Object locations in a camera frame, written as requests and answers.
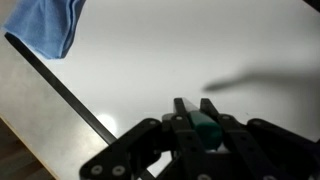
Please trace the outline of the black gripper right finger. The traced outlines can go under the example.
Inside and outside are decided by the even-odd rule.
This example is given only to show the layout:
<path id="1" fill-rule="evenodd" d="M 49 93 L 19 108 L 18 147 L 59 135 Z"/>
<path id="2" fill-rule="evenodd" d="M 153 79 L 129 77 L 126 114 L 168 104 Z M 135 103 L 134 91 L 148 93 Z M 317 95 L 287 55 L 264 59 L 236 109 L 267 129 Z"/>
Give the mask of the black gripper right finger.
<path id="1" fill-rule="evenodd" d="M 319 180 L 320 144 L 266 120 L 253 118 L 246 125 L 219 113 L 204 98 L 200 110 L 222 129 L 223 143 L 254 180 Z"/>

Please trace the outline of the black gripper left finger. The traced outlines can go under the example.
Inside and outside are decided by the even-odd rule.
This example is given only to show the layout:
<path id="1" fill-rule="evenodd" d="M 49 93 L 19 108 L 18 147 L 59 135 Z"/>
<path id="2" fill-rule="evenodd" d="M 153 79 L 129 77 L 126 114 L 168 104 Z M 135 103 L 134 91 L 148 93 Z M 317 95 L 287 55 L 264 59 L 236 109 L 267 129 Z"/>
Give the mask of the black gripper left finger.
<path id="1" fill-rule="evenodd" d="M 199 137 L 191 127 L 182 98 L 174 99 L 175 112 L 167 120 L 147 118 L 87 161 L 81 180 L 138 180 L 163 152 L 173 156 L 154 180 L 197 180 L 200 170 Z"/>

